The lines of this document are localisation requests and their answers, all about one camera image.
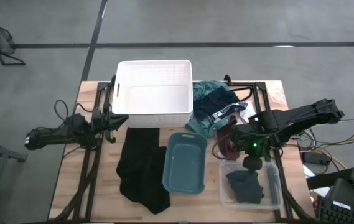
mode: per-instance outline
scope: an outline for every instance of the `wooden table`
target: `wooden table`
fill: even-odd
[[[81,84],[77,102],[88,110],[93,107],[97,83],[82,82]],[[279,80],[266,81],[266,84],[271,109],[287,110],[282,82]],[[247,96],[248,93],[248,90],[236,92],[241,99]],[[91,114],[81,108],[78,108],[76,113],[81,113],[87,120],[91,119]],[[115,144],[110,144],[106,140],[103,142],[93,203],[92,222],[266,222],[274,220],[274,212],[272,210],[231,210],[221,204],[218,183],[218,165],[220,161],[211,155],[211,147],[215,143],[214,139],[208,140],[205,190],[201,194],[171,194],[171,206],[157,215],[153,215],[141,204],[129,201],[119,192],[120,178],[116,174],[116,166],[121,155],[126,130],[127,127],[122,126],[118,132],[114,132],[117,140]],[[166,146],[169,136],[177,131],[187,130],[185,128],[161,128],[159,145]],[[76,144],[67,145],[65,153],[77,146]],[[83,155],[83,149],[79,149],[63,160],[49,218],[56,217],[76,192]],[[243,160],[244,156],[245,154],[242,152],[239,160]],[[299,205],[309,215],[314,217],[304,170],[296,147],[289,146],[284,148],[282,163],[289,191]],[[84,211],[85,202],[83,201],[82,216]]]

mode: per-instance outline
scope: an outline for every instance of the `concrete floor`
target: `concrete floor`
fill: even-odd
[[[0,1],[0,26],[18,44],[90,43],[101,0]],[[113,0],[98,42],[354,42],[354,1]],[[0,65],[0,144],[26,151],[24,136],[56,126],[57,99],[72,108],[88,49],[17,49],[25,67]],[[109,80],[122,60],[188,59],[196,80],[282,80],[291,108],[335,98],[354,119],[354,47],[96,49],[89,80]],[[314,129],[320,141],[354,133],[354,123]],[[10,161],[0,187],[0,223],[47,218],[63,146]],[[354,144],[330,147],[348,167]],[[310,166],[314,172],[323,167]],[[329,172],[335,171],[330,166]]]

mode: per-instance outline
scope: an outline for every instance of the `maroon cloth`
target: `maroon cloth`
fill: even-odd
[[[231,116],[229,124],[217,131],[217,139],[220,140],[224,136],[231,134],[232,129],[235,127],[236,123],[237,120],[235,119],[235,116]],[[218,143],[218,147],[220,148],[220,152],[224,155],[225,159],[236,160],[239,158],[239,152],[236,152],[232,149],[230,137],[222,139]]]

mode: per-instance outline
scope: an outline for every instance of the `teal plastic tray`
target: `teal plastic tray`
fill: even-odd
[[[174,133],[165,154],[163,186],[169,192],[200,194],[204,190],[207,140],[194,133]]]

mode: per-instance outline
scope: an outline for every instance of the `keyboard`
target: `keyboard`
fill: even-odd
[[[316,211],[321,221],[354,224],[354,208],[349,205],[318,196]]]

